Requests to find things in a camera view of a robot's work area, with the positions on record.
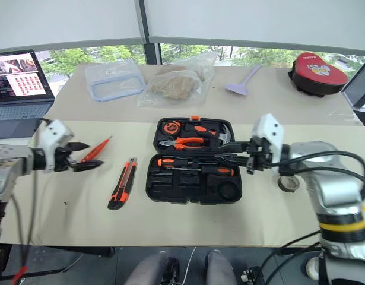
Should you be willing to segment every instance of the container lid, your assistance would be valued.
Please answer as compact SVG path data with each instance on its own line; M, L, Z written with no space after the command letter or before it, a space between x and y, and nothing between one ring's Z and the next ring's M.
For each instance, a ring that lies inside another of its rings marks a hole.
M140 69L131 59L88 67L85 77L92 98L98 102L138 94L145 88Z

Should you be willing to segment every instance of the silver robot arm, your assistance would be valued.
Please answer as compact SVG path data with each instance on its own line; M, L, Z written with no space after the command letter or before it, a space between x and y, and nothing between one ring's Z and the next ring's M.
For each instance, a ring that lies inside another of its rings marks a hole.
M337 150L327 142L296 142L289 158ZM339 156L322 156L291 166L347 168ZM319 259L320 284L365 284L365 222L359 181L343 173L312 171L299 173L306 182L320 227L323 253Z
M59 120L46 120L48 125L39 134L37 148L26 145L0 145L0 225L5 206L12 197L15 181L19 176L34 170L45 173L60 172L72 168L79 172L100 166L100 160L77 163L70 158L73 151L88 147L83 142L69 142L73 132Z
M283 145L280 123L270 114L261 117L245 142L230 142L217 155L225 161L255 170L273 167L278 162L308 154L337 150L322 141L295 142ZM249 157L230 153L246 152ZM314 167L332 167L347 170L337 155L320 156L273 167L281 176L296 172L306 182L313 209L320 227L320 244L323 252L319 258L319 284L365 284L365 222L362 215L361 186L357 178L345 173L309 171Z

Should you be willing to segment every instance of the red tester pen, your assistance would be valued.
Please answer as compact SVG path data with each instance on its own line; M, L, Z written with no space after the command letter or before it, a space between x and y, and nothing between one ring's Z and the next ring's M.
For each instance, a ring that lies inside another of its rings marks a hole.
M97 145L93 150L91 150L88 155L86 155L81 162L87 162L89 160L92 160L95 158L95 156L97 156L102 149L104 149L104 147L106 146L106 144L109 142L109 140L111 139L111 137L106 138L104 141L102 141L99 145Z

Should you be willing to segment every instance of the tool case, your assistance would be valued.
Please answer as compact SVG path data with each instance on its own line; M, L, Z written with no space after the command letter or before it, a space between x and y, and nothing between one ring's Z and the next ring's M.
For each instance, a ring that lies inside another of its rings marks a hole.
M153 201L177 204L190 201L215 205L238 201L242 197L239 167L215 157L222 152L219 146L224 143L222 136L227 132L225 140L235 141L231 124L225 120L196 116L161 119L153 142L158 153L148 167L147 195ZM200 138L200 141L184 142L186 138ZM164 143L181 140L178 145Z
M344 72L311 52L297 57L288 76L298 91L317 97L340 92L348 81Z

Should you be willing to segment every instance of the laptop keyboard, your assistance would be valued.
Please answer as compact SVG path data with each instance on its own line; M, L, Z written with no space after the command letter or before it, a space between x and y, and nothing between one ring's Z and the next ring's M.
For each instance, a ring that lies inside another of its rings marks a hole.
M49 108L50 104L0 106L0 121L42 118Z

